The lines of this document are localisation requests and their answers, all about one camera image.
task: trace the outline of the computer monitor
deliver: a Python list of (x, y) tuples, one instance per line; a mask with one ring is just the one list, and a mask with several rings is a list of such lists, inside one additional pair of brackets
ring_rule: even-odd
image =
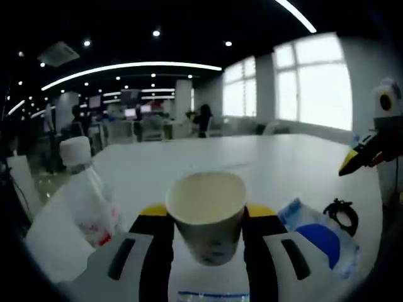
[(125, 117), (126, 118), (136, 118), (136, 109), (134, 109), (134, 108), (125, 109)]
[(140, 111), (142, 113), (151, 112), (151, 105), (143, 105), (140, 107)]

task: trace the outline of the black ceiling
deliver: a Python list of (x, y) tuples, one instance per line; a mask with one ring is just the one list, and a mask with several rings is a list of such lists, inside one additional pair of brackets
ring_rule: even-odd
[[(11, 80), (11, 100), (6, 102), (6, 112), (28, 96), (33, 96), (42, 108), (44, 97), (60, 94), (61, 89), (90, 96), (98, 89), (112, 92), (124, 85), (144, 89), (154, 83), (156, 87), (172, 88), (176, 79), (185, 79), (188, 74), (194, 76), (197, 86), (219, 72), (184, 67), (117, 69), (67, 81), (45, 92), (40, 90), (76, 72), (127, 62), (175, 61), (225, 68), (310, 34), (275, 0), (34, 2), (10, 3), (7, 12), (10, 21), (7, 27), (3, 26), (7, 28), (3, 41), (7, 41), (9, 49), (4, 77)], [(383, 16), (382, 5), (334, 0), (290, 2), (319, 33), (382, 36), (378, 22), (379, 16)], [(160, 30), (161, 35), (152, 36), (154, 30)], [(92, 44), (85, 48), (82, 43), (87, 38)], [(80, 58), (58, 68), (41, 68), (37, 57), (59, 41), (68, 44)], [(232, 46), (226, 47), (225, 41), (231, 41)], [(25, 56), (18, 57), (18, 51), (23, 51)], [(19, 86), (18, 81), (23, 81), (23, 85)], [(84, 82), (89, 82), (89, 86), (84, 86)]]

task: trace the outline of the air conditioning vent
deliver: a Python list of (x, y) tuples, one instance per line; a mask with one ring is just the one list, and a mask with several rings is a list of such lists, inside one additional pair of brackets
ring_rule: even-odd
[(79, 54), (64, 42), (57, 42), (42, 52), (39, 55), (38, 60), (46, 65), (59, 67), (67, 62), (78, 59), (79, 57)]

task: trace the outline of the black clip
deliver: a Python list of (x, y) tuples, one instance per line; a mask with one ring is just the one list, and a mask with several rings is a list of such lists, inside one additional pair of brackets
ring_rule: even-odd
[[(344, 200), (338, 200), (336, 198), (333, 203), (328, 205), (323, 211), (325, 215), (327, 212), (329, 212), (329, 217), (333, 219), (342, 230), (349, 233), (350, 236), (354, 236), (358, 228), (358, 215), (356, 211), (354, 211), (354, 209), (351, 207), (352, 204), (352, 202), (345, 202)], [(347, 215), (347, 217), (351, 221), (351, 225), (349, 227), (341, 224), (336, 216), (337, 212), (343, 212)]]

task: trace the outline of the person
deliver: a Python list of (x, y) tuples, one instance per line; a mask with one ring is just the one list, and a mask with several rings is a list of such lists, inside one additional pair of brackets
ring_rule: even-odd
[[(88, 130), (89, 126), (91, 125), (91, 117), (90, 116), (80, 116), (81, 114), (81, 109), (79, 105), (74, 105), (71, 109), (71, 113), (73, 114), (74, 119), (71, 122), (71, 128), (72, 132), (77, 135), (85, 135), (88, 137)], [(76, 130), (76, 127), (74, 127), (74, 124), (78, 124), (80, 127), (80, 130)]]
[(196, 115), (193, 119), (193, 123), (199, 126), (199, 138), (206, 138), (206, 131), (208, 128), (208, 122), (213, 116), (210, 106), (203, 104), (200, 107), (200, 114)]
[(143, 140), (143, 127), (141, 125), (141, 121), (143, 120), (143, 113), (141, 112), (140, 104), (136, 105), (135, 112), (136, 112), (136, 118), (135, 123), (133, 125), (133, 130), (137, 138), (137, 141), (140, 143)]
[(55, 160), (58, 158), (59, 146), (55, 137), (55, 127), (52, 118), (52, 104), (49, 102), (45, 107), (43, 117), (43, 132), (48, 138), (48, 149), (42, 152), (42, 163), (45, 170), (51, 174), (56, 168)]

